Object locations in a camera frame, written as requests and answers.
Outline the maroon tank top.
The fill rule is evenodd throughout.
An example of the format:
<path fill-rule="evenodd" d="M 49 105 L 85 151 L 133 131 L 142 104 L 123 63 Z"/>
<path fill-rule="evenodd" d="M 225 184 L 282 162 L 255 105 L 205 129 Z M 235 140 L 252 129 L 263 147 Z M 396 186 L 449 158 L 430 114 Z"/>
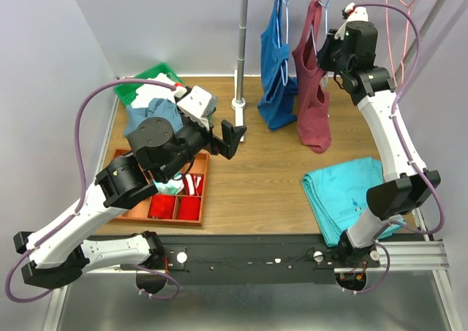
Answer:
<path fill-rule="evenodd" d="M 328 108 L 329 93 L 322 88 L 325 71 L 318 66 L 314 41 L 322 19 L 319 0 L 311 0 L 298 45 L 292 52 L 298 84 L 297 130 L 301 142 L 314 153 L 331 146 Z"/>

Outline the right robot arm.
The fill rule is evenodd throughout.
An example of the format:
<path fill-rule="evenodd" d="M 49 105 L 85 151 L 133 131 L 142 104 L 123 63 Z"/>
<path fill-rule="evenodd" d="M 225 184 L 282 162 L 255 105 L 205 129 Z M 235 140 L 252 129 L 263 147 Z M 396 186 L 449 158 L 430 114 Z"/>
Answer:
<path fill-rule="evenodd" d="M 342 267 L 361 263 L 375 240 L 389 227 L 400 226 L 405 215 L 419 208 L 440 184 L 413 145 L 401 119 L 397 88 L 389 71 L 376 66 L 378 31 L 369 20 L 367 4 L 348 4 L 344 23 L 331 29 L 317 54 L 319 67 L 340 77 L 367 122 L 382 161 L 384 182 L 366 192 L 367 208 L 344 230 L 335 249 Z"/>

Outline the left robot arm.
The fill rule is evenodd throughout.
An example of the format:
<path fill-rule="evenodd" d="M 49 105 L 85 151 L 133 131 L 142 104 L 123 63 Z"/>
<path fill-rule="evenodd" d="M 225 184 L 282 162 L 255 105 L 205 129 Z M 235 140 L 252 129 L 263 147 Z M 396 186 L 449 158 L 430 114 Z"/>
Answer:
<path fill-rule="evenodd" d="M 155 270 L 165 266 L 165 250 L 155 232 L 145 231 L 120 240 L 89 240 L 103 224 L 157 194 L 157 183 L 166 183 L 195 156 L 206 150 L 226 159 L 234 157 L 246 126 L 222 121 L 222 136 L 213 133 L 210 121 L 197 117 L 191 97 L 180 100 L 183 126 L 175 131 L 169 120 L 154 116 L 129 133 L 131 150 L 100 171 L 84 197 L 37 232 L 14 236 L 23 282 L 47 290 L 66 286 L 85 272 L 112 265 L 136 265 Z"/>

